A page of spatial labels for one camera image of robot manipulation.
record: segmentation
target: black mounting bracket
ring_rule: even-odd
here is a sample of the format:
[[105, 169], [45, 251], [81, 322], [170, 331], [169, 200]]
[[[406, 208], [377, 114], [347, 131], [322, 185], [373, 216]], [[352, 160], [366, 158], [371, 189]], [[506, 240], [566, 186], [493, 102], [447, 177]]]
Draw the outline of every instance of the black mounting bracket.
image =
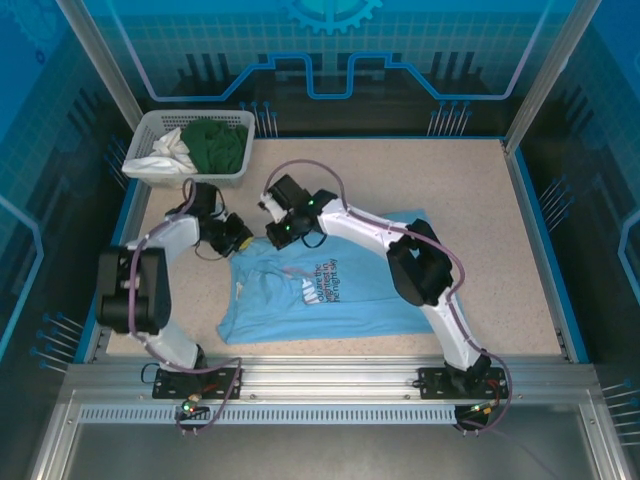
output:
[[[192, 375], [181, 372], [168, 372], [159, 368], [153, 383], [151, 396], [161, 400], [184, 400], [189, 395], [199, 393], [203, 400], [222, 400], [229, 389], [235, 368], [221, 368], [215, 372]], [[240, 398], [242, 370], [236, 386], [231, 391], [230, 400]]]
[[467, 392], [460, 392], [451, 382], [449, 371], [441, 368], [419, 368], [418, 379], [413, 382], [415, 388], [420, 389], [422, 400], [494, 400], [497, 396], [506, 399], [509, 396], [509, 386], [504, 370], [490, 367], [477, 384]]

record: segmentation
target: beige work surface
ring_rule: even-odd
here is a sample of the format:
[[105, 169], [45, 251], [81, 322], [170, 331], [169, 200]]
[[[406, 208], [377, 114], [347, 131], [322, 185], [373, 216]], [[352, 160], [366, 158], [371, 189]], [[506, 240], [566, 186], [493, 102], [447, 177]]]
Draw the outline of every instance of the beige work surface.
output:
[[[422, 208], [440, 241], [462, 260], [467, 281], [460, 298], [471, 328], [496, 353], [543, 355], [560, 350], [540, 277], [497, 140], [257, 140], [242, 186], [223, 191], [227, 207], [254, 234], [270, 221], [257, 207], [269, 173], [286, 160], [310, 158], [343, 178], [349, 203], [384, 214]], [[338, 192], [323, 170], [286, 170], [304, 188]], [[179, 190], [153, 189], [141, 232], [182, 201]], [[203, 255], [217, 256], [208, 245]], [[394, 335], [226, 345], [217, 325], [227, 311], [227, 260], [206, 262], [193, 251], [170, 267], [172, 318], [208, 353], [243, 355], [421, 355], [442, 350], [435, 335]], [[133, 340], [112, 335], [107, 353], [142, 353]]]

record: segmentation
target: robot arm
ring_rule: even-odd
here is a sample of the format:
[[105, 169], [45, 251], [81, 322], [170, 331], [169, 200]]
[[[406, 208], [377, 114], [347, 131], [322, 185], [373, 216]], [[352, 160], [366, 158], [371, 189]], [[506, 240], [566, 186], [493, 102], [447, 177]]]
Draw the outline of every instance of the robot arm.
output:
[[185, 250], [201, 241], [226, 257], [245, 248], [253, 235], [235, 213], [228, 213], [217, 201], [217, 188], [199, 184], [192, 206], [177, 215], [183, 205], [167, 212], [165, 221], [144, 237], [125, 246], [112, 246], [100, 255], [96, 317], [98, 323], [116, 333], [129, 334], [128, 307], [133, 253], [144, 247], [137, 266], [135, 326], [136, 338], [166, 361], [160, 367], [175, 371], [206, 366], [202, 349], [190, 340], [171, 317], [168, 266]]
[[453, 278], [449, 258], [439, 250], [416, 241], [400, 231], [419, 233], [438, 239], [428, 223], [390, 222], [357, 208], [345, 208], [336, 195], [320, 190], [311, 196], [288, 175], [283, 176], [262, 195], [260, 206], [274, 221], [267, 225], [267, 236], [277, 248], [284, 248], [310, 231], [335, 235], [361, 245], [389, 262], [398, 294], [423, 312], [436, 334], [443, 352], [451, 383], [460, 393], [469, 392], [488, 371], [491, 360], [474, 345], [462, 310], [455, 296], [447, 301]]

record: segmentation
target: white plastic basket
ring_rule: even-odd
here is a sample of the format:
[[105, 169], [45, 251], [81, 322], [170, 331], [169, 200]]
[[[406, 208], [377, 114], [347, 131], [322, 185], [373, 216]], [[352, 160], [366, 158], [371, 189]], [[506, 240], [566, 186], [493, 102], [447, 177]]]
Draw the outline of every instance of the white plastic basket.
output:
[[247, 127], [249, 130], [247, 145], [244, 149], [242, 168], [240, 168], [239, 172], [230, 175], [137, 173], [128, 174], [128, 176], [138, 178], [151, 187], [178, 188], [189, 177], [194, 178], [197, 182], [211, 183], [220, 188], [239, 186], [242, 176], [249, 166], [249, 160], [251, 160], [251, 148], [253, 147], [256, 128], [253, 113], [243, 110], [154, 110], [149, 112], [142, 117], [138, 128], [136, 128], [131, 146], [127, 152], [127, 160], [148, 156], [153, 150], [153, 142], [161, 136], [177, 127], [184, 128], [192, 121], [200, 118], [222, 120], [227, 122], [230, 128], [235, 128], [236, 125]]

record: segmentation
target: white cloth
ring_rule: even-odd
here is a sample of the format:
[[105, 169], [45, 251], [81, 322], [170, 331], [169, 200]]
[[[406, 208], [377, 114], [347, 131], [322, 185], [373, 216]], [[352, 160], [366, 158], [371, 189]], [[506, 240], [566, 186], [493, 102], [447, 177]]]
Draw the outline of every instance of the white cloth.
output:
[[182, 129], [176, 128], [153, 142], [153, 152], [148, 157], [125, 160], [125, 174], [140, 173], [198, 173], [189, 158], [189, 148], [180, 139]]

